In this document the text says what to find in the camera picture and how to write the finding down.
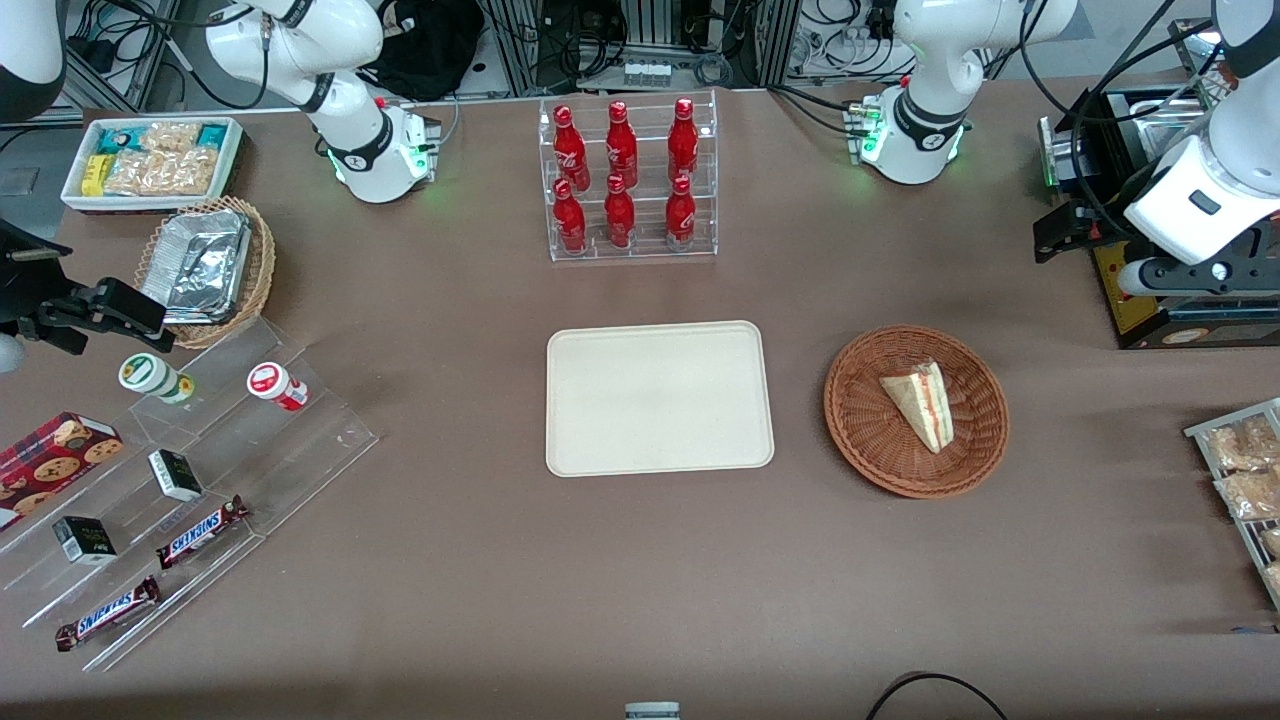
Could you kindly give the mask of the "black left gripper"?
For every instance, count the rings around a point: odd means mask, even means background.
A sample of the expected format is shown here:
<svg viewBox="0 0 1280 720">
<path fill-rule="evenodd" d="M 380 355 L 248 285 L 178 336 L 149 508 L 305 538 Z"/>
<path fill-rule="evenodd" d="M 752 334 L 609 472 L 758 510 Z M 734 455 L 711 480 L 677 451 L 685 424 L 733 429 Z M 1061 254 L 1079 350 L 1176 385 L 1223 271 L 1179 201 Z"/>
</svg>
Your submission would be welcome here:
<svg viewBox="0 0 1280 720">
<path fill-rule="evenodd" d="M 1033 223 L 1033 252 L 1037 264 L 1046 264 L 1076 246 L 1105 246 L 1137 238 L 1137 228 L 1124 217 L 1132 200 L 1116 195 L 1110 201 L 1062 202 Z"/>
</svg>

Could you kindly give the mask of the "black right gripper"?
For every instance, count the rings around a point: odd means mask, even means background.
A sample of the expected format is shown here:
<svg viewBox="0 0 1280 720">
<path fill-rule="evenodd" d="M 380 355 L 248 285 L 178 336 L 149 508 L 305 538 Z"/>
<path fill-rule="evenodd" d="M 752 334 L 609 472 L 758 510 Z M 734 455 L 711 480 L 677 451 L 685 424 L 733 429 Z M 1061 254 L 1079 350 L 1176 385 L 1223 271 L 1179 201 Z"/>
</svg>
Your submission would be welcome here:
<svg viewBox="0 0 1280 720">
<path fill-rule="evenodd" d="M 90 332 L 122 334 L 168 354 L 175 336 L 166 309 L 118 278 L 90 287 L 69 281 L 61 259 L 73 250 L 1 220 L 1 332 L 79 356 Z M 45 302 L 45 322 L 38 310 Z"/>
</svg>

